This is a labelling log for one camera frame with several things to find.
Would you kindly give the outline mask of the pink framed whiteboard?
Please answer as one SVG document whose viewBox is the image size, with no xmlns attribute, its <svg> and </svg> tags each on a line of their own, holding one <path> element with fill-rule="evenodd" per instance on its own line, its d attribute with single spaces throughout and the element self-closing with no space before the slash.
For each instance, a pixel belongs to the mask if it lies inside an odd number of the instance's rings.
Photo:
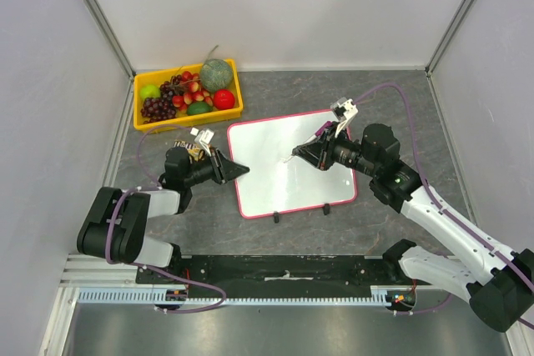
<svg viewBox="0 0 534 356">
<path fill-rule="evenodd" d="M 235 180 L 239 211 L 247 219 L 272 217 L 357 196 L 355 173 L 338 164 L 320 171 L 291 151 L 334 118 L 329 110 L 235 123 L 227 130 L 232 160 L 249 168 Z"/>
</svg>

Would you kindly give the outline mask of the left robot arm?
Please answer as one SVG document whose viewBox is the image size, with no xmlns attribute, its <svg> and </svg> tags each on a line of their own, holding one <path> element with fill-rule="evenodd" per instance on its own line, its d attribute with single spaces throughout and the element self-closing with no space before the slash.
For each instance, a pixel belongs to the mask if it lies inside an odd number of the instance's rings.
<svg viewBox="0 0 534 356">
<path fill-rule="evenodd" d="M 176 283 L 184 271 L 182 262 L 174 258 L 179 247 L 149 237 L 148 220 L 183 213 L 195 185 L 224 184 L 248 172 L 248 167 L 216 148 L 196 160 L 186 148 L 173 147 L 166 153 L 159 186 L 99 189 L 78 233 L 77 250 L 110 263 L 151 265 L 164 283 Z"/>
</svg>

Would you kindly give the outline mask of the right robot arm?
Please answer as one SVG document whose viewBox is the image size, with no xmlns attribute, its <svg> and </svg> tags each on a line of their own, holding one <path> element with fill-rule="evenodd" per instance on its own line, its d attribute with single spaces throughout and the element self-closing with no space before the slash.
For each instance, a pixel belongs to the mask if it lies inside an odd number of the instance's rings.
<svg viewBox="0 0 534 356">
<path fill-rule="evenodd" d="M 337 124 L 325 125 L 292 154 L 321 171 L 338 163 L 370 177 L 369 187 L 384 205 L 430 233 L 453 255 L 436 256 L 409 240 L 386 253 L 384 278 L 430 283 L 469 304 L 489 328 L 505 333 L 533 305 L 533 252 L 517 252 L 490 237 L 451 207 L 420 174 L 400 158 L 390 127 L 373 123 L 360 141 Z"/>
</svg>

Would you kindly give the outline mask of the yellow snack packet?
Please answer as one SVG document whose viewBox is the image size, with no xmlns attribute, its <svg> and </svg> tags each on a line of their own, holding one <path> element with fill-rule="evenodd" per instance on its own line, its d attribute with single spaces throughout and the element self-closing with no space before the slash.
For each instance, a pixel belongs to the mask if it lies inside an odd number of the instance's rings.
<svg viewBox="0 0 534 356">
<path fill-rule="evenodd" d="M 189 157 L 194 161 L 199 161 L 205 158 L 205 151 L 196 143 L 190 143 L 183 140 L 174 142 L 175 148 L 184 148 Z"/>
</svg>

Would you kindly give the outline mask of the red apple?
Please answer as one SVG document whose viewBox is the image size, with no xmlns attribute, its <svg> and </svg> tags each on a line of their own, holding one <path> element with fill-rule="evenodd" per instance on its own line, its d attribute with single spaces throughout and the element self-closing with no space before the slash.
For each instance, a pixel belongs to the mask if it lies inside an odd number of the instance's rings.
<svg viewBox="0 0 534 356">
<path fill-rule="evenodd" d="M 234 107 L 235 97 L 228 89 L 220 89 L 213 95 L 214 107 L 218 110 L 230 110 Z"/>
</svg>

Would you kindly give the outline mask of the green lime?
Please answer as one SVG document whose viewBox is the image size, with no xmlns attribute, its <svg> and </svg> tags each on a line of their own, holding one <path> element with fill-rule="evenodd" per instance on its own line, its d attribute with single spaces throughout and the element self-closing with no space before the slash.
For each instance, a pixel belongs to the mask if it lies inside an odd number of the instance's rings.
<svg viewBox="0 0 534 356">
<path fill-rule="evenodd" d="M 206 102 L 200 101 L 191 103 L 187 107 L 187 115 L 188 116 L 195 116 L 203 113 L 210 113 L 212 111 L 212 107 L 209 106 Z"/>
</svg>

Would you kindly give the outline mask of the green netted melon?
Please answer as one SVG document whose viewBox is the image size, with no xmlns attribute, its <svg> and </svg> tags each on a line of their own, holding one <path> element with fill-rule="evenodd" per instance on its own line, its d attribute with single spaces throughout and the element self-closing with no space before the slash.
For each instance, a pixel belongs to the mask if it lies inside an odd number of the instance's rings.
<svg viewBox="0 0 534 356">
<path fill-rule="evenodd" d="M 207 60 L 199 72 L 200 82 L 210 93 L 227 88 L 233 81 L 233 77 L 232 67 L 223 59 Z"/>
</svg>

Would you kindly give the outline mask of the dark purple grape bunch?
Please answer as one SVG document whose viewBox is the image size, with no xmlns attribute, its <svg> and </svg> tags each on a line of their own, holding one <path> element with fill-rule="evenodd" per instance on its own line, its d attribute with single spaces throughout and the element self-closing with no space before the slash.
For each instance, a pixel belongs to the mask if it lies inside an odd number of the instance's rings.
<svg viewBox="0 0 534 356">
<path fill-rule="evenodd" d="M 175 106 L 166 98 L 146 98 L 141 107 L 141 117 L 150 123 L 176 117 Z"/>
</svg>

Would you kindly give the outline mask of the green apple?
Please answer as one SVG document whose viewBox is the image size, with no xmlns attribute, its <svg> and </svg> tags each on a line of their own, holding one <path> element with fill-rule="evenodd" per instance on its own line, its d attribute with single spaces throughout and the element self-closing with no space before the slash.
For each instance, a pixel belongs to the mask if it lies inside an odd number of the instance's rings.
<svg viewBox="0 0 534 356">
<path fill-rule="evenodd" d="M 141 87 L 139 96 L 143 102 L 147 98 L 159 98 L 161 96 L 160 88 L 154 84 L 147 84 Z"/>
</svg>

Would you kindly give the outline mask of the yellow plastic bin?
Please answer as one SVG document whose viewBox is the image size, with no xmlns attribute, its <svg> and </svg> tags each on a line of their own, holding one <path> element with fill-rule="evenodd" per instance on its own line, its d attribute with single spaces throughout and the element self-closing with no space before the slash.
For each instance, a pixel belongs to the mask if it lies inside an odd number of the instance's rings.
<svg viewBox="0 0 534 356">
<path fill-rule="evenodd" d="M 230 110 L 218 110 L 214 107 L 213 104 L 213 110 L 210 113 L 203 113 L 195 116 L 188 116 L 186 113 L 180 113 L 179 110 L 176 108 L 176 117 L 169 120 L 159 121 L 159 122 L 153 122 L 150 123 L 147 119 L 141 117 L 141 107 L 143 105 L 143 101 L 141 100 L 139 96 L 139 90 L 142 86 L 145 86 L 147 84 L 154 84 L 159 86 L 161 96 L 160 98 L 166 98 L 171 102 L 171 98 L 174 95 L 172 91 L 171 86 L 171 78 L 174 75 L 181 74 L 185 71 L 190 71 L 191 73 L 199 73 L 200 69 L 202 68 L 202 64 L 193 64 L 193 65 L 186 65 L 182 66 L 180 68 L 171 68 L 166 70 L 158 70 L 150 73 L 141 73 L 134 79 L 134 85 L 133 85 L 133 93 L 134 93 L 134 101 L 133 101 L 133 125 L 136 129 L 139 131 L 145 132 L 151 128 L 156 128 L 158 131 L 164 131 L 169 128 L 170 124 L 178 124 L 181 126 L 193 126 L 195 124 L 206 124 L 206 123 L 215 123 L 220 122 L 224 120 L 229 120 L 233 118 L 238 118 L 243 109 L 243 99 L 240 91 L 240 85 L 239 85 L 239 78 L 238 73 L 236 69 L 236 65 L 233 59 L 227 58 L 225 60 L 233 69 L 233 81 L 231 84 L 224 89 L 230 90 L 234 97 L 235 97 L 235 104 L 234 107 Z"/>
</svg>

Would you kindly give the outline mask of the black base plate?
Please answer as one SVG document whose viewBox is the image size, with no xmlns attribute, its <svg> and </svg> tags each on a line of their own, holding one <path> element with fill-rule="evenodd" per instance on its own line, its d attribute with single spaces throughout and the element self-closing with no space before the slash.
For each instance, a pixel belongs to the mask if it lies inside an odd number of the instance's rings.
<svg viewBox="0 0 534 356">
<path fill-rule="evenodd" d="M 382 257 L 362 255 L 192 255 L 173 259 L 155 272 L 139 268 L 137 283 L 169 283 L 172 274 L 223 287 L 233 282 L 263 283 L 297 278 L 358 285 L 411 285 L 401 268 Z"/>
</svg>

